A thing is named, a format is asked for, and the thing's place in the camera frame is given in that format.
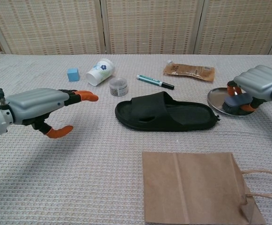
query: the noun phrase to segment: white paper cup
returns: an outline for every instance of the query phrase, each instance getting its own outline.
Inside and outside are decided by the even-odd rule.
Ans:
[[[114,64],[109,59],[101,59],[87,74],[89,84],[97,86],[115,71]]]

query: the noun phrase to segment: blue cube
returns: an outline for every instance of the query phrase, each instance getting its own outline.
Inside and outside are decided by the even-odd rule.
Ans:
[[[78,68],[70,68],[67,70],[67,76],[69,81],[79,81],[80,80],[80,75]]]

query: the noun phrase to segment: round metal tray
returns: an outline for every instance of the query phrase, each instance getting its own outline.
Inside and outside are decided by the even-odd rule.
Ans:
[[[233,114],[229,114],[227,112],[225,112],[222,108],[222,105],[225,102],[225,97],[228,97],[228,91],[227,88],[215,88],[212,89],[209,93],[208,93],[208,103],[215,108],[216,110],[226,114],[226,115],[230,115],[230,116],[245,116],[245,115],[233,115]]]

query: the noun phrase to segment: slide sandal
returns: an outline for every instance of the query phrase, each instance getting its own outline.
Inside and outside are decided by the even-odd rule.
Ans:
[[[120,102],[115,115],[123,125],[143,131],[205,130],[219,121],[209,106],[175,101],[165,91]]]

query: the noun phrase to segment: gray robotic hand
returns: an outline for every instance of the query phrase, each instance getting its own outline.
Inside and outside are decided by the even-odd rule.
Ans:
[[[236,76],[228,82],[227,90],[230,96],[241,94],[241,89],[249,93],[253,100],[250,104],[241,105],[239,114],[254,112],[262,103],[272,101],[272,68],[256,66],[247,72]]]
[[[50,138],[59,138],[68,134],[73,126],[54,130],[45,123],[51,112],[63,106],[81,101],[97,101],[98,97],[86,90],[54,90],[41,88],[26,91],[4,98],[0,89],[0,135],[7,132],[12,124],[32,125]]]

